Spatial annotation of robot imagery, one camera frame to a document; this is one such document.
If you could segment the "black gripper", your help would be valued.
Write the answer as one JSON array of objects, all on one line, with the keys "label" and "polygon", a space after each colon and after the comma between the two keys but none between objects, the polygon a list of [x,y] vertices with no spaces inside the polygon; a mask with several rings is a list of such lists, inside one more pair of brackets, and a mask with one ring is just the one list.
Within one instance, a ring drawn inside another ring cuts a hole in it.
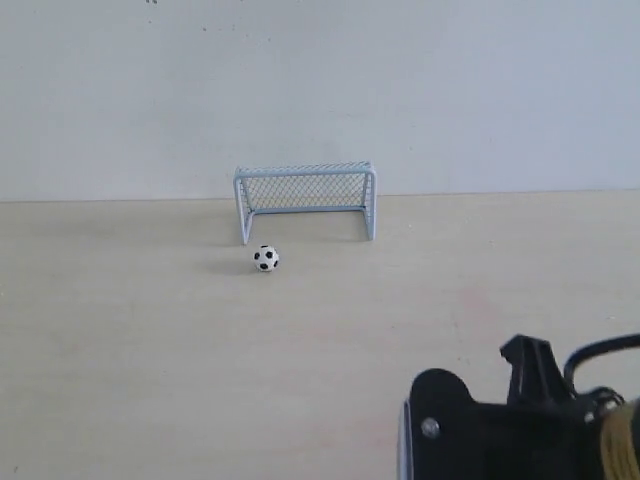
[{"label": "black gripper", "polygon": [[570,393],[551,344],[516,335],[500,354],[511,367],[502,404],[476,400],[449,370],[414,378],[398,422],[398,478],[602,478],[587,403]]}]

